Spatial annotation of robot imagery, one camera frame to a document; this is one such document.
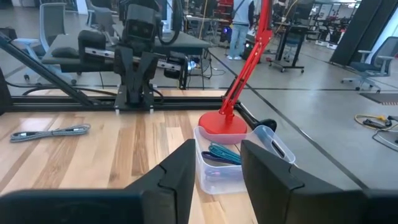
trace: gray cable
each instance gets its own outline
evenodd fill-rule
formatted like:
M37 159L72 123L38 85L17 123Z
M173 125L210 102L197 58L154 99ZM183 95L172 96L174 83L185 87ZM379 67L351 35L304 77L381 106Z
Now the gray cable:
M73 136L86 134L90 128L91 126L89 124L79 124L69 128L56 129L53 131L23 131L12 134L10 142L30 141L52 136Z

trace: red lamp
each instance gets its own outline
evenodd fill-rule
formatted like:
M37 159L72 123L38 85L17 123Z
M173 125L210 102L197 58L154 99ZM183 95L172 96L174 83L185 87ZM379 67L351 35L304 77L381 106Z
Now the red lamp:
M251 73L256 67L264 49L267 47L271 36L271 12L272 0L262 0L259 27L255 38L255 45L246 60L238 77L234 79L231 86L223 97L223 105L219 111L207 112L199 119L208 134L246 134L248 130L246 122L234 115L234 105L239 98Z

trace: gray floor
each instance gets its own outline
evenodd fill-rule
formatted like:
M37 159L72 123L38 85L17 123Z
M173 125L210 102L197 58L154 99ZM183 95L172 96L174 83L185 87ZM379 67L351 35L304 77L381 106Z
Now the gray floor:
M0 27L12 26L19 37L37 38L38 19L36 9L0 10ZM85 19L85 16L67 14L67 32L86 29ZM274 49L275 45L270 44L269 48ZM211 53L213 67L218 70L213 71L215 75L210 80L204 80L205 86L227 88L244 62L226 59L225 49L213 48ZM300 70L280 73L279 68L269 67L265 62L270 56L263 55L263 63L251 75L240 100L257 119L272 118L278 122L277 134L295 153L297 165L303 170L342 189L396 189L398 152L373 141L374 132L353 120L355 114L397 115L396 107L381 106L360 96L353 91L354 83L341 84L342 78L355 77L355 74L326 63L332 53L305 43L298 61L305 66L304 74ZM7 81L26 85L22 77L24 66L2 50L0 58ZM103 72L102 77L107 88L120 82L119 76L113 73ZM77 79L81 86L101 85L99 73L84 73ZM398 91L395 74L375 80L382 91ZM165 78L161 71L153 83L169 88L176 86L175 80ZM202 79L192 77L189 84L201 87ZM24 90L11 88L11 91L17 95Z

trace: wooden table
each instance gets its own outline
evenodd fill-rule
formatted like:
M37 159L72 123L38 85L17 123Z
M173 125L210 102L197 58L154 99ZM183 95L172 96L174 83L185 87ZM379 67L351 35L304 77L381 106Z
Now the wooden table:
M162 91L168 96L220 96L223 91ZM62 95L57 90L35 95ZM124 188L185 140L204 111L149 113L6 113L0 116L0 191L18 189ZM91 124L83 136L10 143L17 131ZM257 223L247 193L208 195L193 189L190 223Z

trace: plastic bin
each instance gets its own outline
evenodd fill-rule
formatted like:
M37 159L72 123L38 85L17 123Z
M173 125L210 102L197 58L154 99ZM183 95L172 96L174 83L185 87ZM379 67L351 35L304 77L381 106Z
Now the plastic bin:
M247 139L265 150L279 156L281 159L294 163L294 154L278 138L278 136L267 126L258 126L253 132L247 134L208 134L203 127L196 127L193 131L196 140L196 170L200 180L201 189L208 194L230 194L245 192L246 186L243 181L242 167L209 161L201 156L202 151L208 151L211 143L203 136L211 136L210 139ZM228 149L239 154L241 143L225 145Z

